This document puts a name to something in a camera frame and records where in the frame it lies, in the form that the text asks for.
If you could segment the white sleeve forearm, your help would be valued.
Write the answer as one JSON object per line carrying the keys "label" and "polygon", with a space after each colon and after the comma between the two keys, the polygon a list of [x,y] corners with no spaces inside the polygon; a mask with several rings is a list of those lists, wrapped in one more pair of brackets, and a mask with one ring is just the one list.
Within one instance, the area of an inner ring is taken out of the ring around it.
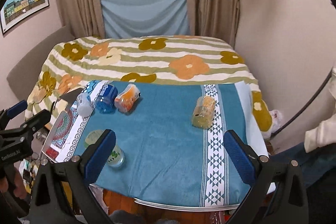
{"label": "white sleeve forearm", "polygon": [[306,153],[336,142],[336,117],[333,115],[322,121],[316,128],[305,133],[304,149]]}

